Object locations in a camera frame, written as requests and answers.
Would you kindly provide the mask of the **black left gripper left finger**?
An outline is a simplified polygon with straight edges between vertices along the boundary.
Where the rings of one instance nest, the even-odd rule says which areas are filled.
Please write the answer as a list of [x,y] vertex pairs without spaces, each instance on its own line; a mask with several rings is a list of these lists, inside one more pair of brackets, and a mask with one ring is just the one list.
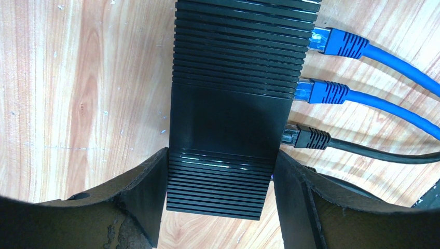
[[66,200],[1,197],[1,248],[156,248],[168,149]]

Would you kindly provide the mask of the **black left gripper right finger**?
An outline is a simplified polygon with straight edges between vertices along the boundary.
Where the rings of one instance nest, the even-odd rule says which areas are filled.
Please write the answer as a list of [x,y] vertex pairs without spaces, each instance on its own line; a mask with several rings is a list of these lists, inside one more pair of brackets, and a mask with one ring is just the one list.
[[439,210],[350,191],[278,153],[274,190],[285,248],[439,248]]

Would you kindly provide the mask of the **black network switch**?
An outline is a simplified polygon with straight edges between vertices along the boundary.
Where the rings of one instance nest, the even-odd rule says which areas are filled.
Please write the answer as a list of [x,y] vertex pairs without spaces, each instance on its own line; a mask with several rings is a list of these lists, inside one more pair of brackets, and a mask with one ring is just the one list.
[[177,1],[167,210],[258,220],[319,1]]

